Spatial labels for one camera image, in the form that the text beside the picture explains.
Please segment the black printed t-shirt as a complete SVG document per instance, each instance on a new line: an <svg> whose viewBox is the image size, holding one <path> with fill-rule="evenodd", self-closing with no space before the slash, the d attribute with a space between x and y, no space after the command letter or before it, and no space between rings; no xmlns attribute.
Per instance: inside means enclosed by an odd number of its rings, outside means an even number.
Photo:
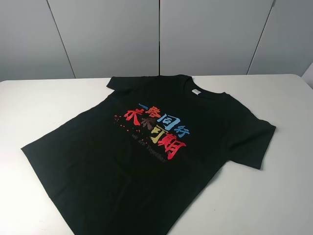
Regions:
<svg viewBox="0 0 313 235"><path fill-rule="evenodd" d="M95 107L24 146L76 235L165 235L228 161L260 169L275 126L187 75L113 77Z"/></svg>

